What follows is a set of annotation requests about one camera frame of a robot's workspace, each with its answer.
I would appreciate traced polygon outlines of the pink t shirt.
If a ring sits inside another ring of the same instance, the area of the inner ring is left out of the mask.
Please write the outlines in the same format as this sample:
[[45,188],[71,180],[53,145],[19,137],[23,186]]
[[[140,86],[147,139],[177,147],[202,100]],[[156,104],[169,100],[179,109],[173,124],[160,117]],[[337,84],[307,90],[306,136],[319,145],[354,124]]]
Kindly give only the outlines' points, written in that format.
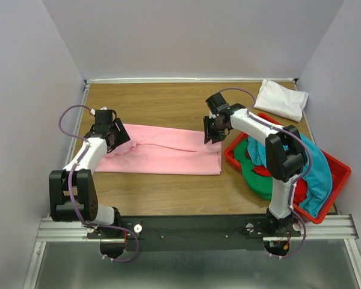
[[204,144],[204,132],[124,125],[130,140],[106,154],[97,172],[165,175],[220,175],[220,143]]

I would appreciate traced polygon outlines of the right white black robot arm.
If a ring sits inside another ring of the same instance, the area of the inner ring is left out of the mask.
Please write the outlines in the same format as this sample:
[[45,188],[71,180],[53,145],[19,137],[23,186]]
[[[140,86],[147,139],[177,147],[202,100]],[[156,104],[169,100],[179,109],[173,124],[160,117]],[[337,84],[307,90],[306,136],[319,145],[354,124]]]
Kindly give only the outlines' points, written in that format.
[[250,112],[247,108],[229,107],[203,118],[204,143],[217,143],[226,138],[226,131],[237,129],[265,146],[266,167],[273,179],[272,198],[259,228],[277,236],[292,223],[296,184],[311,169],[312,156],[298,129],[282,127]]

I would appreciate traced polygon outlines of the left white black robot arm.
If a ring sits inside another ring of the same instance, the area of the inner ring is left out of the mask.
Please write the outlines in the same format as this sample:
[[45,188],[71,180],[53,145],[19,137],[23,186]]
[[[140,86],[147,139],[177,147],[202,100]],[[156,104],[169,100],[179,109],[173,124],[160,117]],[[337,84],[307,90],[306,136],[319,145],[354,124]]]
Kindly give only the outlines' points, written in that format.
[[86,228],[99,228],[109,238],[126,238],[129,232],[123,228],[118,209],[99,203],[93,174],[102,158],[130,137],[114,110],[83,108],[94,117],[85,136],[69,134],[62,127],[63,119],[58,122],[61,132],[80,139],[82,146],[63,169],[49,174],[50,215],[55,222],[79,221]]

